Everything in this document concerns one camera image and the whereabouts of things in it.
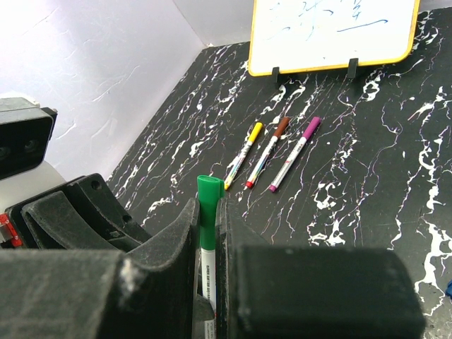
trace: brown marker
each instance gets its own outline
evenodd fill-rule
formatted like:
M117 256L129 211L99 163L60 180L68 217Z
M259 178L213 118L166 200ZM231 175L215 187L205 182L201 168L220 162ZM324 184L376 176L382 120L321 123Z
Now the brown marker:
M253 169L253 172L251 172L251 175L248 178L248 181L246 182L246 187L249 189L253 188L254 183L257 180L257 177L262 172L263 166L265 165L268 156L270 155L271 150L273 147L275 147L276 142L281 137L281 135L284 133L284 130L286 129L287 125L289 124L290 119L289 118L282 118L280 121L280 124L278 125L278 128L276 129L275 133L270 139L270 143L268 143L265 150L263 150L263 154L261 156L261 159L259 159L259 162Z

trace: purple marker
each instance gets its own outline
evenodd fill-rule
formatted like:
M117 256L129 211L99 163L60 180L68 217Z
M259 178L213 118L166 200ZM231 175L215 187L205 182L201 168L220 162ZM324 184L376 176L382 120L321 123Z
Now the purple marker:
M321 119L319 117L314 117L312 119L312 121L309 124L308 128L306 129L306 131L304 131L304 133L302 135L302 138L298 141L298 143L296 144L295 148L290 153L289 157L287 158L287 160L285 161L284 165L282 166L280 172L278 173L278 175L276 176L276 178L273 180L273 182L271 183L270 187L268 188L272 192L275 192L278 189L278 187L281 184L281 181L284 179L284 177L287 174L287 172L289 172L290 166L292 166L292 164L294 163L295 159L297 158L297 156L301 152L304 144L309 140L309 138L311 137L313 132L316 130L317 126L320 124L320 121L321 121Z

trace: yellow marker cap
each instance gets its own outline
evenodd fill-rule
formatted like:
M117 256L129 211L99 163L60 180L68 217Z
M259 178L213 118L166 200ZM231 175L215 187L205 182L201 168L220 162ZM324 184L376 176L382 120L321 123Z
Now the yellow marker cap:
M261 122L258 122L255 127L253 128L253 131L251 132L251 135L248 138L248 141L251 141L252 143L256 140L257 135L259 135L259 132L262 129L263 124Z

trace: tabletop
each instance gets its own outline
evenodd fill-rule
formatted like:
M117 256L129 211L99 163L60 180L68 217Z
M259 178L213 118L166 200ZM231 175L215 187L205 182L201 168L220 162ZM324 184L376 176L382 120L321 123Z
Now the tabletop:
M452 8L419 14L399 64L297 74L276 90L248 74L249 44L205 49L145 127L109 185L155 234L196 195L200 174L225 178L264 124L227 196L271 244L394 250L415 282L426 338L450 338L452 302ZM247 176L282 117L291 118L253 189ZM322 124L277 193L268 186L312 117Z

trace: yellow whiteboard frame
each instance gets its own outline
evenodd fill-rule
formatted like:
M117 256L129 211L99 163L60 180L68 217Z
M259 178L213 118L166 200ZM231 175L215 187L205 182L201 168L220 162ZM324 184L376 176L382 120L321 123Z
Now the yellow whiteboard frame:
M251 42L249 45L249 61L248 61L248 72L252 76L271 76L270 72L265 73L253 73L251 71L251 60L252 60L252 53L253 53L253 40L254 40L254 23L256 21L256 7L257 7L257 1L254 0L254 8L253 8L253 23L251 24ZM415 41L415 33L416 33L416 22L417 22L417 15L419 14L419 5L421 0L416 0L415 2L415 9L412 13L412 20L411 20L411 29L410 29L410 41L408 42L408 48L404 54L402 54L399 58L394 59L387 59L387 60L375 60L375 61L365 61L365 62L359 62L358 66L375 66L375 65L382 65L382 64L395 64L397 62L401 62L405 58L410 55L412 46ZM304 73L304 72L313 72L313 71L325 71L327 69L346 69L348 67L348 64L339 64L339 65L330 65L330 66L320 66L320 67L311 67L307 69L289 69L289 70L280 70L281 74L288 74L288 73Z

